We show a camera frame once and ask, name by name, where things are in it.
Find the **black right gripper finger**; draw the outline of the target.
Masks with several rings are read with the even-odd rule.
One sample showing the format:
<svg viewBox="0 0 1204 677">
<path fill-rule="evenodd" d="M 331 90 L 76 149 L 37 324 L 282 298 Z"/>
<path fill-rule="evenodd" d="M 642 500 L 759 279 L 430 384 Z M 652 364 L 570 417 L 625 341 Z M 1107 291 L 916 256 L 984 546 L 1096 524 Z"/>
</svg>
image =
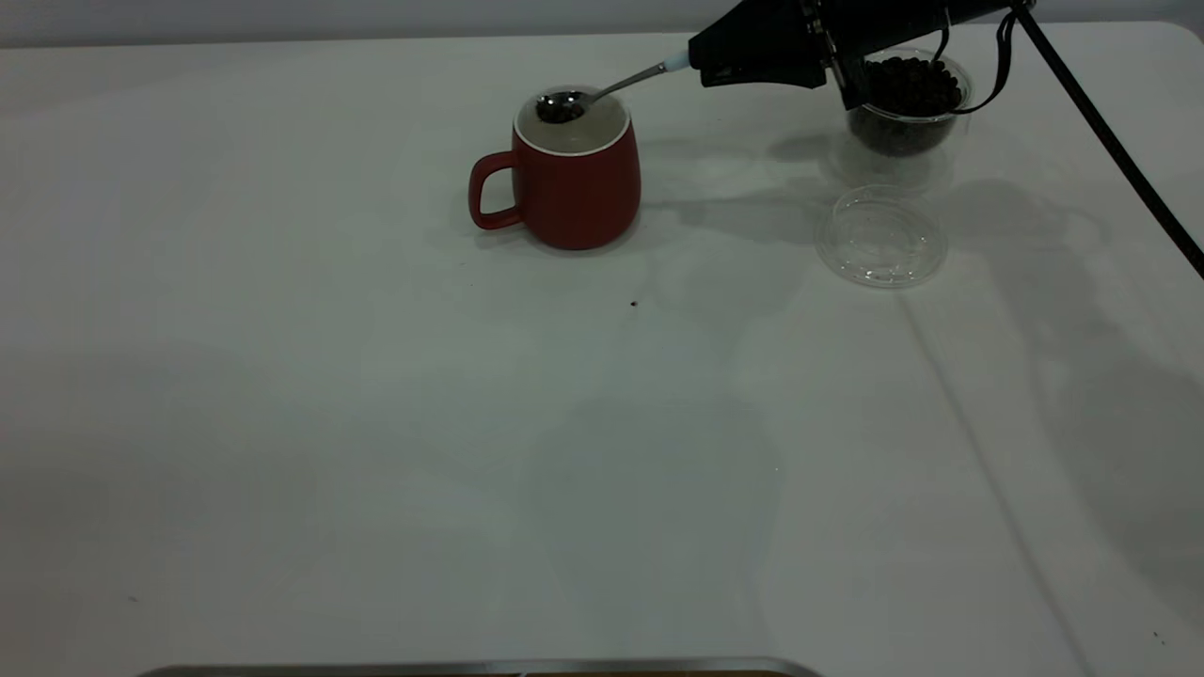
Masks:
<svg viewBox="0 0 1204 677">
<path fill-rule="evenodd" d="M 689 39 L 692 65 L 816 63 L 809 1 L 740 1 Z"/>
<path fill-rule="evenodd" d="M 773 83 L 816 89 L 827 83 L 821 57 L 807 47 L 759 53 L 697 48 L 696 70 L 706 88 Z"/>
</svg>

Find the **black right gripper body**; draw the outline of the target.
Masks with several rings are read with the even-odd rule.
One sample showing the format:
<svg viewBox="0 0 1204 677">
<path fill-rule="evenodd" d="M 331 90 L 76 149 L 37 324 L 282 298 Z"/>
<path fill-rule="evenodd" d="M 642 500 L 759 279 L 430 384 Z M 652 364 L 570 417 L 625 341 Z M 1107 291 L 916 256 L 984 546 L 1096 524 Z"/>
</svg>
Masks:
<svg viewBox="0 0 1204 677">
<path fill-rule="evenodd" d="M 810 11 L 846 110 L 868 102 L 869 55 L 948 27 L 945 1 L 811 1 Z"/>
</svg>

